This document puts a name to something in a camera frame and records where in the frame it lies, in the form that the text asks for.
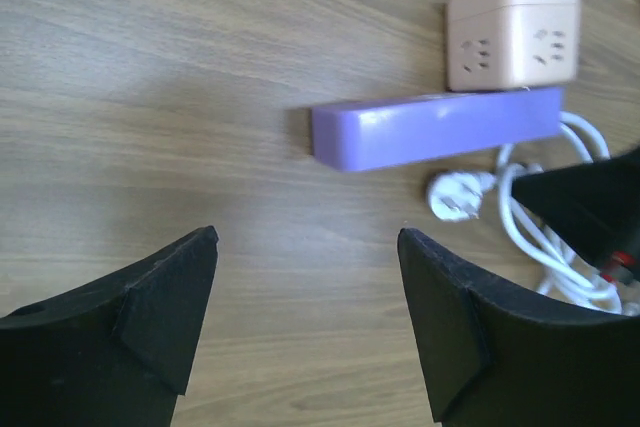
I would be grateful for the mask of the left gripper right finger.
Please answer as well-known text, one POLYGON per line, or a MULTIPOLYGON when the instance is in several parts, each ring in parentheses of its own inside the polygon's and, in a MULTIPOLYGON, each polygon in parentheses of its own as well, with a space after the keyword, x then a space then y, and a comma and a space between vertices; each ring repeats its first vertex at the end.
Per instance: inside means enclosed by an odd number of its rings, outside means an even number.
POLYGON ((433 419, 445 426, 635 426, 639 321, 540 295, 422 232, 397 250, 433 419))

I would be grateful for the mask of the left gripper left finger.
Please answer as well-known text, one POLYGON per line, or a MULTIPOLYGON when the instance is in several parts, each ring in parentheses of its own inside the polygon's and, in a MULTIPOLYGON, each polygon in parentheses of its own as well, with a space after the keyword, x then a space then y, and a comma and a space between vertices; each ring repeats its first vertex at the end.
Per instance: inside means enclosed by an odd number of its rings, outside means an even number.
POLYGON ((2 317, 2 425, 170 425, 192 372, 217 243, 213 227, 198 228, 2 317))

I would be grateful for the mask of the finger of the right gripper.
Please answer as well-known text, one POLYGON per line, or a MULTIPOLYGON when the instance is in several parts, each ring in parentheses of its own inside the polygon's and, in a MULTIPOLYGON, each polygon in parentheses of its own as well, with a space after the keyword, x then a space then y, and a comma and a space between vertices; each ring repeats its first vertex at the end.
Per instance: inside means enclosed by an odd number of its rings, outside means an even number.
POLYGON ((639 265, 638 149, 521 176, 512 196, 590 265, 639 265))

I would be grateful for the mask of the peach cube plug adapter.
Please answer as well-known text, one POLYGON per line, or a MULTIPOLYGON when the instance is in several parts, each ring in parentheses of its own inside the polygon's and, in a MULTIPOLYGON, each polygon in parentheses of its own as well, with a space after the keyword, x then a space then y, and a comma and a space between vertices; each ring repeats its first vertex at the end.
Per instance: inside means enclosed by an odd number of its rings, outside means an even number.
POLYGON ((580 28, 581 0, 450 0, 448 88, 503 91, 571 82, 580 28))

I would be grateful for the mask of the purple power strip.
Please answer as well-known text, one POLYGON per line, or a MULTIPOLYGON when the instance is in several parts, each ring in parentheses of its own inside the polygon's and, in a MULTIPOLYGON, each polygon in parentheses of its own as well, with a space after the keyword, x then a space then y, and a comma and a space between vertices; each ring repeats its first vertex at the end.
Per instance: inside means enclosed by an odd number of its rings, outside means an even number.
POLYGON ((326 166, 361 172, 497 149, 493 171, 437 175, 426 191, 432 213, 444 222, 471 220, 478 217, 485 194, 496 191, 507 236, 545 269, 538 293, 557 290, 578 306, 621 314, 616 281, 575 270, 579 255, 559 228, 512 195, 518 177, 542 170, 538 164, 512 161, 513 150, 523 142, 561 135, 583 163, 609 158, 602 134, 564 111, 563 104, 563 88, 547 87, 321 105, 310 110, 312 152, 326 166))

